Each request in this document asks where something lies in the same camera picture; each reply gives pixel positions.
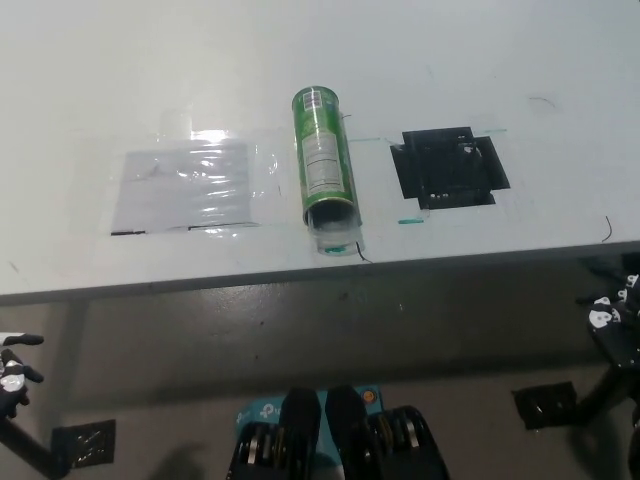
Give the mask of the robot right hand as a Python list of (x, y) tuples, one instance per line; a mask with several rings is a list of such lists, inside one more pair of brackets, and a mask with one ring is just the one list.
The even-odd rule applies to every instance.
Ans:
[(639, 371), (639, 275), (602, 295), (578, 298), (585, 308), (587, 329), (606, 360), (620, 370)]

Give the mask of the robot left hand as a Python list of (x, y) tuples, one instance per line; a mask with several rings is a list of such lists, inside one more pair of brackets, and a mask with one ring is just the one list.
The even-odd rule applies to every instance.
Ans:
[(2, 332), (1, 333), (1, 418), (15, 418), (19, 405), (27, 406), (27, 382), (40, 384), (44, 376), (25, 364), (12, 350), (12, 346), (37, 346), (44, 343), (40, 335)]

